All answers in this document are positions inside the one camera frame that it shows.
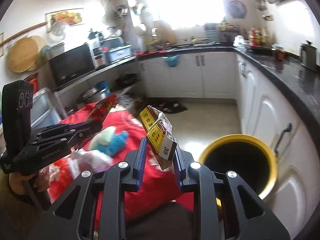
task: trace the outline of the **black countertop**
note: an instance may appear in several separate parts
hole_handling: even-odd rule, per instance
[[[242,52],[234,47],[204,46],[182,47],[164,53],[153,53],[138,57],[139,60],[166,57],[177,54],[211,51],[234,51],[257,67],[282,92],[298,116],[305,123],[320,156],[320,74],[309,70],[292,58],[276,64],[272,56]]]

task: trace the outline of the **silver screw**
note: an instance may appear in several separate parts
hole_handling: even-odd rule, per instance
[[[118,164],[118,166],[119,166],[119,168],[126,168],[126,167],[128,167],[128,163],[127,162],[120,162],[119,164]]]
[[[81,173],[81,176],[84,177],[84,178],[87,178],[87,177],[89,177],[90,175],[91,175],[91,172],[90,172],[90,171],[83,171],[83,172]]]
[[[228,171],[227,175],[230,177],[230,178],[235,178],[237,176],[236,172],[234,171]]]
[[[201,164],[197,162],[193,162],[193,163],[190,163],[190,167],[193,169],[199,169],[201,167]]]

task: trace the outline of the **number 39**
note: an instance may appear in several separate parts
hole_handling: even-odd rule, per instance
[[[167,155],[167,154],[168,154],[168,151],[169,151],[169,149],[168,149],[167,147],[165,147],[163,153],[164,153],[165,155]]]

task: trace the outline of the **yellow label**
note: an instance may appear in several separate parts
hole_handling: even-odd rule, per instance
[[[148,132],[146,135],[147,139],[152,143],[157,153],[159,153],[164,135],[162,134],[160,128],[158,127],[158,124],[156,124],[152,129],[150,129],[151,126],[155,123],[155,119],[153,119],[152,115],[150,114],[147,108],[143,109],[143,111],[139,115],[140,115],[141,121],[143,122],[145,127],[148,129]]]

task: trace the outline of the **yellow bucket rim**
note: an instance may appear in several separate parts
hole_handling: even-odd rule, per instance
[[[229,134],[229,135],[219,137],[218,139],[214,140],[212,143],[210,143],[204,149],[204,151],[200,155],[199,162],[201,164],[204,164],[208,155],[210,155],[213,150],[215,150],[216,148],[220,147],[223,144],[227,144],[230,142],[250,143],[250,144],[254,145],[255,147],[259,148],[263,152],[265,157],[267,158],[268,164],[269,164],[269,170],[270,170],[269,171],[269,178],[268,178],[266,186],[264,187],[262,192],[259,194],[259,197],[261,199],[264,199],[271,192],[271,190],[273,189],[273,187],[276,183],[276,179],[278,176],[278,164],[276,161],[276,155],[273,152],[273,150],[271,150],[271,148],[267,144],[265,144],[263,141],[261,141],[260,139],[254,137],[254,136],[251,136],[251,135],[247,135],[247,134]],[[221,208],[221,200],[216,198],[216,202],[217,202],[218,207]]]

